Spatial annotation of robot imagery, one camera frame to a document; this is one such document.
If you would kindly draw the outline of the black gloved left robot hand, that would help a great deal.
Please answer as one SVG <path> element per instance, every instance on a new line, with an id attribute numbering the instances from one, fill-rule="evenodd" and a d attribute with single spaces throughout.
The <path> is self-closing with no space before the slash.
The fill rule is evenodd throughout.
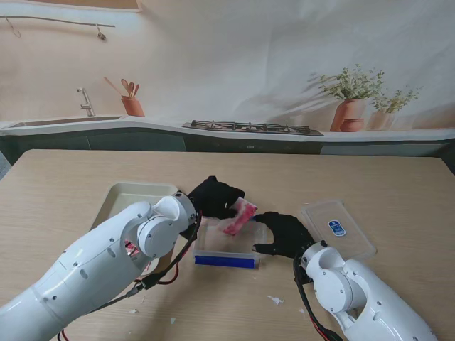
<path id="1" fill-rule="evenodd" d="M 224 220 L 233 218 L 237 214 L 237 210 L 232 206 L 240 197 L 245 197 L 245 192 L 218 181 L 212 175 L 193 189 L 188 197 L 195 210 L 201 212 L 204 217 Z"/>

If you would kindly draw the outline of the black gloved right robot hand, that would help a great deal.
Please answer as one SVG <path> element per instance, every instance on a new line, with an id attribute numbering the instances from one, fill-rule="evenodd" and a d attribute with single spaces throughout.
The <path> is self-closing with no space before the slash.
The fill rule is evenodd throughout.
<path id="1" fill-rule="evenodd" d="M 315 243 L 308 229 L 294 216 L 265 212 L 256 215 L 255 222 L 265 224 L 274 237 L 271 244 L 254 244 L 252 249 L 257 253 L 293 259 Z"/>

